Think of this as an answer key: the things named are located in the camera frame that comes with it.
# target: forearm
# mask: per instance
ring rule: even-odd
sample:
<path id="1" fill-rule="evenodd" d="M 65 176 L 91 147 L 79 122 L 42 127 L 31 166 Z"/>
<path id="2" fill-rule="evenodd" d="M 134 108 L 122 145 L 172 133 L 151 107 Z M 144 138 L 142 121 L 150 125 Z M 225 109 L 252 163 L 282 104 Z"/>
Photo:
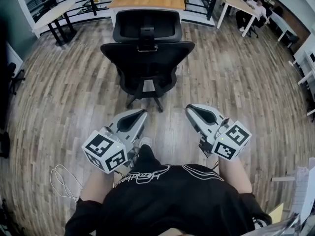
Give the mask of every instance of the forearm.
<path id="1" fill-rule="evenodd" d="M 251 193 L 252 185 L 245 169 L 239 159 L 233 161 L 225 160 L 219 157 L 220 176 L 230 185 L 232 185 L 240 194 Z"/>
<path id="2" fill-rule="evenodd" d="M 106 195 L 113 188 L 114 173 L 106 174 L 95 168 L 81 191 L 80 198 L 83 201 L 93 200 L 103 203 Z"/>

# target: seated person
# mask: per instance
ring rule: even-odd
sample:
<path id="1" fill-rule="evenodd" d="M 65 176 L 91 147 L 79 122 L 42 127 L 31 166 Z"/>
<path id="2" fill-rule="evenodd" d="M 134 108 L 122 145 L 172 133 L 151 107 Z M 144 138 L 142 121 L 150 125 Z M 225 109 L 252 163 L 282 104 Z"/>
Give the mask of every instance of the seated person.
<path id="1" fill-rule="evenodd" d="M 253 24 L 257 24 L 261 16 L 263 16 L 266 19 L 267 23 L 269 23 L 269 20 L 266 16 L 266 9 L 262 6 L 262 0 L 247 0 L 246 3 L 255 11 L 256 18 Z M 252 15 L 248 14 L 245 11 L 239 10 L 238 12 L 236 12 L 237 27 L 241 32 L 245 30 L 245 27 L 247 26 L 251 18 Z"/>
<path id="2" fill-rule="evenodd" d="M 197 164 L 162 165 L 151 142 L 141 140 L 135 167 L 114 188 L 113 173 L 94 170 L 66 236 L 240 236 L 271 223 L 239 158 L 219 157 L 220 175 Z"/>

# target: white marker cube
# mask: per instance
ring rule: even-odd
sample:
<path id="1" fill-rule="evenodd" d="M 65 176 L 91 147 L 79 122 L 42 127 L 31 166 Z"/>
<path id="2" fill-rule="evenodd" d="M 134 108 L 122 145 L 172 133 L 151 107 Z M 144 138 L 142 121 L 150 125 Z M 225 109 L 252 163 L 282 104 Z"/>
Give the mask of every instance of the white marker cube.
<path id="1" fill-rule="evenodd" d="M 96 130 L 83 143 L 82 149 L 88 160 L 107 174 L 127 162 L 125 145 Z"/>
<path id="2" fill-rule="evenodd" d="M 216 139 L 211 153 L 231 161 L 242 152 L 251 137 L 248 129 L 236 121 Z"/>

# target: wooden table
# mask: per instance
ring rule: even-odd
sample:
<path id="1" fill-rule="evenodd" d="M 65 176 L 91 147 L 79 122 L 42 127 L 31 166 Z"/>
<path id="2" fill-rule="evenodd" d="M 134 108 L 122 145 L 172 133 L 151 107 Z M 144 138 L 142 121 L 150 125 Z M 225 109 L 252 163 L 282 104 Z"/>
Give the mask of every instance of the wooden table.
<path id="1" fill-rule="evenodd" d="M 68 42 L 70 42 L 75 34 L 77 33 L 76 30 L 72 27 L 72 24 L 68 18 L 67 11 L 71 9 L 75 5 L 75 0 L 67 0 L 65 2 L 62 2 L 58 4 L 56 7 L 52 8 L 51 10 L 47 11 L 35 24 L 34 29 L 39 29 L 44 26 L 48 26 L 50 31 L 52 32 L 53 36 L 56 39 L 56 45 L 62 46 Z M 65 34 L 63 29 L 61 28 L 58 18 L 63 15 L 69 28 L 70 28 L 70 34 Z M 63 40 L 61 41 L 56 34 L 54 28 L 52 27 L 51 23 L 54 22 L 56 27 L 58 28 L 61 37 Z"/>
<path id="2" fill-rule="evenodd" d="M 256 17 L 255 11 L 252 8 L 250 8 L 250 6 L 246 2 L 244 2 L 243 0 L 224 0 L 224 1 L 225 1 L 225 5 L 224 5 L 223 11 L 221 13 L 220 19 L 218 21 L 217 28 L 218 29 L 220 28 L 220 25 L 222 23 L 222 20 L 224 18 L 224 15 L 226 13 L 227 8 L 228 8 L 228 6 L 231 6 L 231 7 L 237 8 L 239 10 L 242 10 L 242 11 L 252 15 L 251 20 L 247 24 L 245 31 L 242 34 L 242 37 L 245 37 L 246 33 L 250 29 L 253 21 L 255 20 L 255 17 Z"/>
<path id="3" fill-rule="evenodd" d="M 113 26 L 116 22 L 116 14 L 121 10 L 133 9 L 168 9 L 179 13 L 185 9 L 184 0 L 113 0 L 109 5 Z"/>

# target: white sneaker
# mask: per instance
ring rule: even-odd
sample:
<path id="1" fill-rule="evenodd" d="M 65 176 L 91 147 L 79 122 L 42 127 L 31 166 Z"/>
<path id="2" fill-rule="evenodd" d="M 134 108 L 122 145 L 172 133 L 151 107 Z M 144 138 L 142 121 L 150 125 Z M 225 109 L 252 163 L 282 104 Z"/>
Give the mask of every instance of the white sneaker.
<path id="1" fill-rule="evenodd" d="M 150 137 L 143 137 L 139 143 L 139 147 L 141 148 L 141 146 L 144 144 L 148 145 L 151 148 L 152 139 Z"/>

